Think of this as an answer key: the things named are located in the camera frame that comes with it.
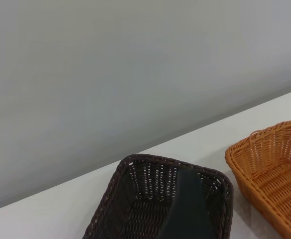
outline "white table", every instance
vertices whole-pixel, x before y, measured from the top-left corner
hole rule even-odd
[[[255,130],[291,120],[291,93],[143,151],[217,169],[234,185],[231,239],[281,238],[242,197],[227,147]],[[118,162],[0,209],[0,238],[80,239]]]

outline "woven texture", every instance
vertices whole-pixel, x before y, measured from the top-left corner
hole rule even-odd
[[[215,238],[228,239],[233,213],[229,179],[216,170],[148,154],[120,162],[83,238],[156,239],[175,198],[180,167],[197,170]]]
[[[291,239],[291,121],[253,132],[229,147],[225,159],[246,198]]]

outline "basket rim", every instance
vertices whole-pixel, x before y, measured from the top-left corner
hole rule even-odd
[[[233,185],[231,184],[230,180],[228,179],[228,177],[223,174],[222,172],[219,172],[215,169],[210,169],[210,168],[205,168],[205,167],[201,167],[198,165],[194,165],[194,164],[190,164],[187,162],[183,162],[183,161],[179,161],[176,159],[172,159],[172,158],[167,158],[167,157],[163,157],[163,156],[156,156],[156,155],[151,155],[151,154],[132,154],[129,155],[127,157],[125,157],[123,160],[120,161],[120,163],[118,164],[110,182],[109,185],[98,205],[98,208],[96,209],[96,212],[94,214],[94,216],[91,219],[90,224],[87,226],[85,236],[87,236],[87,234],[91,235],[93,233],[95,233],[98,229],[99,226],[99,221],[102,220],[105,209],[109,206],[109,204],[112,201],[112,197],[111,195],[116,193],[116,190],[118,188],[118,183],[120,178],[123,176],[123,174],[126,172],[126,170],[128,170],[129,164],[132,163],[133,161],[140,161],[140,160],[144,160],[144,161],[150,161],[150,162],[160,162],[161,164],[165,164],[165,165],[169,165],[169,166],[177,166],[177,167],[193,167],[196,168],[198,170],[201,170],[202,173],[205,174],[210,174],[212,177],[215,178],[215,180],[219,180],[222,187],[224,187],[224,192],[223,192],[223,198],[225,198],[226,200],[224,200],[224,206],[226,207],[226,212],[224,213],[223,217],[224,217],[224,223],[222,226],[222,229],[227,228],[228,229],[228,235],[230,235],[230,230],[231,230],[231,224],[232,224],[232,216],[233,216]]]
[[[237,165],[233,154],[246,146],[250,146],[251,143],[254,143],[258,140],[262,140],[264,137],[271,135],[273,132],[282,130],[284,128],[291,127],[291,120],[290,121],[283,121],[278,123],[274,126],[257,130],[250,134],[249,137],[240,140],[236,144],[230,146],[225,152],[225,160],[231,170],[234,172],[235,176],[239,176],[240,179],[244,182],[245,186],[249,187],[253,193],[256,195],[257,199],[262,201],[271,211],[272,214],[275,215],[276,219],[287,228],[287,230],[291,233],[291,223],[285,218],[282,212],[274,205],[274,203],[266,196],[266,194],[254,183],[254,181],[244,173],[244,171]]]

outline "orange wicker basket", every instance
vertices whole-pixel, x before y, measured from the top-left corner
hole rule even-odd
[[[251,133],[225,159],[245,197],[291,239],[291,121]]]

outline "gray wall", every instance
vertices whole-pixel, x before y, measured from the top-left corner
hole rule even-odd
[[[291,0],[0,0],[0,206],[291,89]]]

